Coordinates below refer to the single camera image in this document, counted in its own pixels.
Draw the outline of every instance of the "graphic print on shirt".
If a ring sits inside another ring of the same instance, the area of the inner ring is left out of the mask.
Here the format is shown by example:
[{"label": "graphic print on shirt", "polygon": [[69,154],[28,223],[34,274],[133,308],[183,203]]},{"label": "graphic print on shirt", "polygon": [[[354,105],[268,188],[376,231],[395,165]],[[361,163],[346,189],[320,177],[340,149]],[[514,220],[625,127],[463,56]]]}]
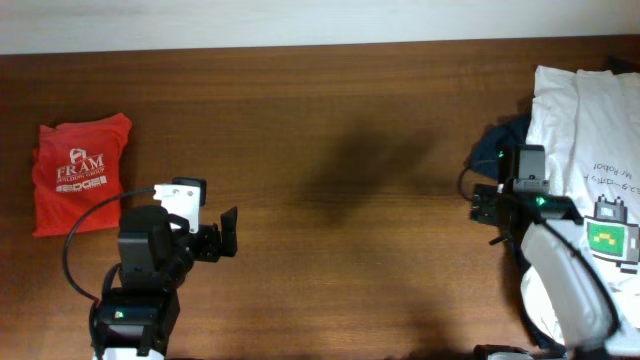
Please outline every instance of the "graphic print on shirt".
[{"label": "graphic print on shirt", "polygon": [[74,148],[69,151],[70,163],[56,169],[56,191],[78,192],[93,189],[107,183],[104,173],[104,154],[89,155],[87,151]]},{"label": "graphic print on shirt", "polygon": [[598,196],[593,217],[585,216],[587,239],[593,257],[615,262],[622,273],[638,274],[640,228],[627,223],[627,213],[620,197],[610,202]]}]

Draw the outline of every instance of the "dark blue cloth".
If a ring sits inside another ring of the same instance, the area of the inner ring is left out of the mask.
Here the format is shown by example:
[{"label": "dark blue cloth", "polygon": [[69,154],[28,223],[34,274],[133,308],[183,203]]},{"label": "dark blue cloth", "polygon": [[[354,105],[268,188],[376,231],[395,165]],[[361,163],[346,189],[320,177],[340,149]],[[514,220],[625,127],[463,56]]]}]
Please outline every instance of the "dark blue cloth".
[{"label": "dark blue cloth", "polygon": [[470,169],[497,180],[500,150],[505,146],[524,144],[530,123],[531,115],[523,115],[487,131],[471,152]]}]

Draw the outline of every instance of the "brown table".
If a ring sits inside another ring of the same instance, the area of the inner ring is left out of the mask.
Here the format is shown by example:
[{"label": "brown table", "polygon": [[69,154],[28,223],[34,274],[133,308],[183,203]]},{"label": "brown table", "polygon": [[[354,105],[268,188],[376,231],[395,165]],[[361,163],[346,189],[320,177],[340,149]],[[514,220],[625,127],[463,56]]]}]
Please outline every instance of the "brown table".
[{"label": "brown table", "polygon": [[[91,356],[63,238],[30,235],[31,149],[38,124],[116,112],[134,124],[125,189],[202,177],[203,220],[240,209],[238,256],[197,264],[180,289],[170,357],[531,348],[514,268],[456,177],[489,125],[529,111],[538,64],[599,70],[607,54],[640,58],[640,37],[0,57],[0,358]],[[72,246],[92,292],[116,235]]]}]

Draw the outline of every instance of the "white background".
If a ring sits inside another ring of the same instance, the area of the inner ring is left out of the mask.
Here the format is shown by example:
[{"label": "white background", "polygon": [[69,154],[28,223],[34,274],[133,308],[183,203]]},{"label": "white background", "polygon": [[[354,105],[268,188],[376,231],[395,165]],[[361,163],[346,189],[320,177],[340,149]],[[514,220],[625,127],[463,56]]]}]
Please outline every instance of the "white background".
[{"label": "white background", "polygon": [[639,0],[0,0],[0,53],[640,33]]}]

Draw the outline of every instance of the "red cloth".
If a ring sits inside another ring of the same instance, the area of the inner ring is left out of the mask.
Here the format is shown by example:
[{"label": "red cloth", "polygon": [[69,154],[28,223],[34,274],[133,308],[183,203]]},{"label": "red cloth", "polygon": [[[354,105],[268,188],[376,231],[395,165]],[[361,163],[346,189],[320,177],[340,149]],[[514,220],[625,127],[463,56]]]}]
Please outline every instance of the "red cloth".
[{"label": "red cloth", "polygon": [[[118,114],[107,119],[40,126],[34,150],[36,230],[33,236],[67,234],[97,203],[122,193],[119,162],[131,121]],[[79,232],[118,226],[120,202],[102,207],[87,218]]]}]

